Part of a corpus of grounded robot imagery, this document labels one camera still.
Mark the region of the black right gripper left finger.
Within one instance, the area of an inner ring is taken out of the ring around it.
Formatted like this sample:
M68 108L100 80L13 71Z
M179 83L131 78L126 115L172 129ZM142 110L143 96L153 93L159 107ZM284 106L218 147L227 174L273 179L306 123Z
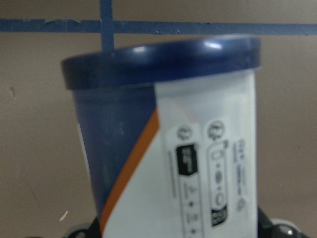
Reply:
M100 218L97 213L91 222L80 223L71 226L64 233L65 238L102 238Z

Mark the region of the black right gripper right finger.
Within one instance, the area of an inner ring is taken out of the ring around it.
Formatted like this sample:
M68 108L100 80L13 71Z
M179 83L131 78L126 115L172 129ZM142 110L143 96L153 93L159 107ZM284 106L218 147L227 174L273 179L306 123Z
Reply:
M283 219L270 219L258 207L258 237L259 238L309 238L294 223Z

